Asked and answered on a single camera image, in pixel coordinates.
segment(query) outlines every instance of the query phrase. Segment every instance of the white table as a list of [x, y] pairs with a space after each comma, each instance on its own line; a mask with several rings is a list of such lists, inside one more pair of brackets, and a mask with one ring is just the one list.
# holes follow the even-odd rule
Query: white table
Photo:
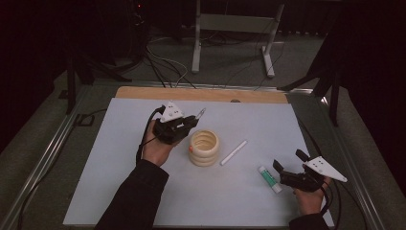
[[[168, 100], [113, 99], [89, 155], [64, 224], [95, 225], [120, 184], [133, 170], [135, 152], [150, 113]], [[288, 103], [220, 103], [175, 101], [186, 115], [203, 107], [198, 129], [220, 138], [220, 157], [208, 168], [188, 158], [187, 138], [163, 166], [169, 182], [154, 222], [160, 227], [278, 227], [298, 216], [292, 190], [275, 194], [257, 171], [277, 159], [292, 172], [302, 172], [296, 149], [306, 146]], [[225, 166], [219, 161], [243, 139], [248, 144]], [[332, 226], [330, 213], [325, 220]]]

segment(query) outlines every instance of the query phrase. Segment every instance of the pen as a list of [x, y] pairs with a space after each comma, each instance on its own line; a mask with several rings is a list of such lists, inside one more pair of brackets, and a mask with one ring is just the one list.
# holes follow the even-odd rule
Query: pen
[[241, 144], [239, 144], [236, 149], [234, 149], [230, 154], [228, 154], [228, 156], [226, 156], [226, 158], [224, 158], [224, 160], [222, 160], [220, 162], [220, 165], [223, 166], [225, 165], [239, 150], [241, 150], [246, 144], [248, 143], [247, 140], [244, 140], [243, 142], [241, 142]]

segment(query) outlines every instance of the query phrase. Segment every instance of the black cable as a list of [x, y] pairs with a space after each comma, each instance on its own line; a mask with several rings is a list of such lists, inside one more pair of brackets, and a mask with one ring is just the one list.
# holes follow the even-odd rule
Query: black cable
[[51, 165], [50, 165], [50, 167], [48, 168], [48, 170], [41, 176], [41, 178], [39, 178], [39, 179], [35, 182], [35, 184], [33, 185], [33, 187], [30, 189], [29, 193], [28, 193], [27, 196], [25, 197], [24, 202], [23, 202], [23, 204], [21, 205], [21, 208], [20, 208], [19, 213], [18, 213], [18, 222], [17, 222], [17, 229], [18, 229], [18, 230], [21, 230], [22, 227], [23, 227], [24, 210], [26, 209], [26, 206], [27, 206], [28, 201], [30, 200], [30, 198], [31, 198], [32, 195], [34, 194], [35, 190], [38, 188], [39, 184], [49, 175], [49, 173], [51, 172], [51, 170], [54, 168], [54, 166], [55, 166], [57, 160], [59, 159], [59, 156], [61, 155], [61, 153], [62, 153], [62, 151], [63, 151], [63, 149], [64, 149], [64, 147], [65, 147], [65, 145], [66, 145], [66, 143], [67, 143], [67, 140], [68, 140], [69, 137], [71, 136], [71, 134], [72, 134], [72, 132], [74, 131], [74, 129], [75, 129], [79, 124], [83, 123], [83, 121], [84, 121], [85, 119], [87, 119], [88, 117], [91, 117], [91, 116], [93, 116], [93, 115], [96, 114], [96, 113], [103, 112], [103, 111], [106, 111], [106, 110], [107, 110], [107, 109], [100, 109], [100, 110], [94, 111], [94, 112], [92, 112], [92, 113], [90, 113], [90, 114], [88, 114], [88, 115], [82, 117], [78, 122], [77, 122], [77, 121], [74, 121], [74, 122], [72, 123], [71, 129], [69, 130], [68, 134], [66, 135], [66, 138], [65, 138], [65, 140], [63, 141], [62, 145], [60, 146], [60, 149], [59, 149], [58, 152], [56, 153], [56, 158], [55, 158], [54, 161], [51, 163]]
[[[168, 64], [168, 65], [169, 65], [170, 67], [172, 67], [172, 68], [170, 68], [170, 67], [168, 67], [168, 66], [166, 66], [166, 65], [164, 65], [164, 64], [161, 64], [161, 63], [159, 63], [159, 62], [153, 60], [153, 59], [150, 58], [150, 57], [147, 57], [147, 58], [149, 58], [149, 61], [152, 61], [152, 62], [154, 62], [155, 64], [161, 65], [161, 66], [163, 66], [163, 67], [165, 67], [165, 68], [168, 68], [168, 69], [170, 69], [171, 71], [173, 71], [174, 73], [178, 74], [179, 78], [178, 78], [178, 80], [177, 80], [177, 82], [176, 82], [175, 88], [176, 88], [177, 85], [179, 84], [179, 81], [180, 81], [180, 80], [185, 80], [190, 86], [192, 86], [193, 88], [196, 88], [196, 87], [185, 77], [186, 73], [182, 76], [182, 74], [180, 73], [180, 71], [179, 71], [172, 63], [170, 63], [169, 59], [159, 57], [159, 56], [157, 56], [156, 54], [152, 53], [149, 49], [147, 49], [147, 52], [148, 52], [149, 54], [151, 54], [154, 58], [158, 58], [158, 59], [162, 60], [163, 62], [165, 62], [166, 64]], [[153, 66], [151, 66], [151, 67], [152, 67], [152, 68], [155, 68], [154, 71], [156, 71], [156, 74], [159, 74], [159, 75], [160, 75], [160, 78], [166, 80], [166, 81], [169, 83], [170, 87], [172, 87], [172, 84], [171, 84], [171, 80], [170, 80], [170, 79], [168, 79], [167, 77], [165, 77], [165, 76], [161, 73], [161, 71], [160, 71], [156, 66], [153, 65]]]
[[271, 25], [271, 23], [268, 23], [268, 24], [266, 25], [266, 27], [262, 30], [262, 32], [259, 33], [258, 38], [257, 38], [257, 43], [256, 43], [255, 48], [254, 48], [254, 55], [253, 55], [253, 58], [251, 59], [250, 63], [249, 63], [247, 66], [245, 66], [245, 67], [243, 67], [242, 69], [240, 69], [240, 70], [238, 70], [237, 72], [235, 72], [230, 78], [228, 78], [227, 81], [224, 83], [224, 87], [223, 87], [223, 88], [226, 88], [227, 85], [229, 84], [229, 82], [230, 82], [237, 74], [239, 74], [239, 73], [241, 73], [243, 70], [248, 69], [248, 68], [251, 67], [251, 64], [252, 64], [253, 61], [257, 58], [257, 49], [258, 49], [258, 44], [259, 44], [260, 38], [263, 36], [263, 33], [266, 31], [266, 29], [267, 29], [270, 25]]
[[326, 182], [325, 182], [325, 184], [327, 185], [328, 190], [330, 191], [330, 200], [329, 200], [329, 204], [328, 204], [328, 208], [329, 208], [331, 206], [331, 204], [332, 204], [332, 201], [334, 200], [334, 193], [331, 190], [331, 187]]
[[162, 83], [162, 86], [164, 86], [164, 88], [166, 88], [167, 86], [164, 84], [164, 81], [161, 79], [161, 76], [158, 74], [158, 72], [156, 71], [156, 67], [153, 65], [152, 60], [146, 56], [146, 59], [149, 61], [150, 66], [152, 67], [153, 72], [155, 73], [155, 76], [158, 78], [158, 80]]
[[[214, 41], [213, 39], [215, 38], [215, 36], [219, 36], [221, 37], [221, 41]], [[227, 42], [227, 37], [232, 39], [232, 40], [236, 40], [237, 42]], [[209, 38], [205, 38], [202, 39], [201, 41], [205, 41], [207, 43], [209, 43], [210, 45], [203, 45], [202, 47], [211, 47], [211, 46], [233, 46], [233, 45], [239, 45], [239, 44], [243, 44], [245, 42], [251, 41], [253, 40], [255, 37], [254, 34], [250, 34], [250, 36], [246, 39], [238, 39], [238, 38], [234, 38], [229, 36], [227, 33], [215, 33], [214, 35], [210, 36]]]
[[327, 210], [328, 210], [329, 197], [328, 197], [328, 194], [327, 194], [325, 188], [321, 187], [320, 190], [322, 190], [322, 192], [323, 192], [323, 194], [324, 194], [324, 196], [325, 196], [325, 200], [326, 200], [325, 206], [322, 208], [322, 211], [320, 211], [320, 214], [323, 216], [323, 215], [327, 212]]
[[271, 66], [269, 67], [269, 69], [266, 70], [266, 76], [262, 79], [262, 81], [260, 82], [259, 86], [258, 86], [256, 89], [254, 89], [254, 91], [257, 91], [259, 88], [261, 88], [263, 82], [268, 79], [268, 73], [269, 73], [269, 71], [274, 67], [275, 63], [281, 58], [281, 56], [282, 56], [282, 54], [283, 54], [284, 44], [286, 44], [286, 41], [287, 41], [287, 37], [286, 37], [286, 39], [285, 39], [284, 42], [283, 42], [282, 49], [281, 49], [281, 53], [280, 53], [279, 56], [274, 60], [274, 62], [272, 62], [272, 64], [271, 64]]
[[114, 72], [119, 72], [119, 73], [127, 72], [134, 68], [137, 68], [141, 63], [141, 60], [142, 60], [142, 57], [134, 57], [130, 63], [122, 65], [122, 66], [111, 67], [111, 70]]
[[[302, 122], [302, 120], [301, 120], [299, 117], [297, 117], [297, 118], [298, 118], [298, 121], [299, 121], [299, 126], [307, 133], [307, 136], [310, 138], [310, 140], [311, 140], [311, 142], [312, 142], [312, 144], [313, 144], [313, 147], [314, 147], [314, 148], [316, 149], [316, 151], [318, 152], [318, 155], [319, 155], [319, 156], [323, 156], [323, 155], [322, 155], [322, 151], [320, 150], [320, 147], [319, 147], [319, 145], [317, 144], [317, 142], [316, 142], [316, 140], [314, 139], [314, 137], [310, 134], [309, 130], [307, 129], [307, 127], [305, 126], [305, 124]], [[342, 214], [341, 193], [340, 193], [340, 190], [338, 189], [338, 186], [337, 186], [335, 180], [333, 180], [333, 183], [334, 183], [334, 186], [335, 186], [335, 188], [336, 188], [337, 195], [338, 195], [338, 215], [337, 215], [337, 221], [336, 221], [336, 227], [335, 227], [335, 229], [338, 229], [338, 226], [340, 225], [341, 214]], [[349, 194], [349, 196], [351, 197], [351, 199], [354, 201], [355, 205], [357, 206], [358, 210], [359, 210], [360, 213], [361, 213], [362, 219], [363, 219], [364, 224], [365, 224], [365, 229], [368, 230], [367, 220], [366, 220], [365, 215], [364, 215], [364, 213], [362, 212], [362, 209], [361, 209], [361, 207], [359, 206], [358, 202], [356, 201], [356, 199], [354, 198], [354, 196], [350, 193], [350, 191], [346, 188], [346, 186], [344, 186], [344, 184], [341, 183], [341, 182], [340, 182], [340, 184], [341, 184], [341, 186], [343, 186], [343, 188], [344, 188], [344, 189], [346, 190], [346, 192]]]
[[149, 116], [149, 118], [148, 118], [148, 120], [147, 120], [146, 129], [144, 129], [143, 139], [141, 140], [141, 143], [140, 143], [140, 145], [138, 146], [137, 155], [136, 155], [136, 157], [135, 157], [135, 164], [136, 164], [136, 165], [141, 161], [141, 158], [142, 158], [142, 155], [143, 155], [143, 148], [144, 148], [144, 145], [146, 145], [147, 143], [149, 143], [150, 141], [152, 141], [152, 140], [154, 139], [154, 138], [153, 138], [153, 139], [151, 139], [151, 140], [146, 141], [147, 132], [148, 132], [149, 125], [150, 125], [150, 123], [151, 123], [151, 121], [152, 121], [153, 116], [155, 116], [155, 114], [157, 114], [158, 112], [161, 113], [161, 114], [163, 114], [164, 111], [165, 111], [165, 107], [162, 105], [161, 107], [156, 108], [156, 109], [151, 113], [151, 115]]

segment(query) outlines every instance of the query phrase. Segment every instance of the metal frame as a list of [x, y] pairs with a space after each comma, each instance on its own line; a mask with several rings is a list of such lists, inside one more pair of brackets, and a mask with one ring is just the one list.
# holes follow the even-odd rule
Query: metal frame
[[266, 76], [269, 78], [275, 77], [270, 51], [281, 21], [283, 8], [284, 4], [280, 4], [278, 6], [278, 10], [274, 18], [206, 14], [200, 12], [200, 0], [196, 0], [196, 24], [192, 73], [196, 74], [199, 72], [201, 52], [200, 30], [236, 31], [249, 33], [269, 33], [266, 46], [261, 48], [262, 57], [265, 63]]
[[12, 204], [10, 210], [8, 211], [6, 217], [3, 219], [0, 229], [1, 230], [11, 230], [15, 226], [20, 210], [23, 206], [24, 200], [28, 198], [28, 195], [32, 189], [34, 189], [36, 182], [38, 182], [42, 176], [48, 171], [48, 169], [53, 164], [54, 160], [57, 157], [59, 149], [63, 145], [64, 141], [67, 138], [69, 133], [70, 127], [72, 126], [75, 118], [78, 114], [78, 108], [83, 99], [85, 98], [87, 92], [89, 91], [90, 86], [84, 85], [81, 87], [81, 90], [78, 93], [78, 97], [76, 100], [76, 106], [72, 108], [72, 112], [69, 115], [66, 115], [63, 119], [62, 123], [60, 124], [59, 128], [56, 131], [53, 139], [51, 140], [48, 148], [42, 154], [41, 158], [39, 159], [38, 163], [35, 165], [34, 169], [28, 176], [24, 186], [22, 187], [21, 191], [17, 195], [14, 203]]
[[348, 171], [348, 179], [354, 185], [354, 191], [358, 197], [360, 205], [364, 211], [365, 218], [369, 224], [369, 229], [372, 230], [385, 230], [386, 227], [382, 218], [379, 216], [375, 206], [372, 203], [371, 195], [368, 192], [364, 182], [362, 181], [361, 174], [357, 170], [355, 162], [352, 159], [349, 149], [346, 147], [345, 141], [337, 126], [333, 126], [329, 117], [329, 106], [326, 98], [320, 98], [319, 106], [325, 117], [327, 127], [330, 129], [335, 141], [340, 148], [341, 156], [344, 161], [346, 170]]

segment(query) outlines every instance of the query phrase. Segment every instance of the person's right hand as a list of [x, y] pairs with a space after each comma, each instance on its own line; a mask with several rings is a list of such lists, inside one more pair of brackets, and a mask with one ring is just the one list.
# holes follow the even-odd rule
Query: person's right hand
[[161, 142], [155, 135], [152, 133], [153, 127], [155, 126], [155, 120], [151, 121], [146, 140], [152, 140], [145, 144], [143, 151], [143, 159], [161, 167], [168, 159], [170, 151], [179, 144], [178, 141], [172, 145], [165, 144]]
[[[323, 184], [323, 188], [326, 190], [327, 185], [331, 182], [331, 178], [325, 177], [325, 183]], [[318, 214], [322, 209], [322, 202], [324, 198], [324, 193], [321, 189], [310, 193], [304, 192], [299, 189], [294, 189], [293, 194], [296, 195], [296, 199], [298, 200], [299, 204], [299, 211], [301, 214], [309, 215], [309, 214]]]

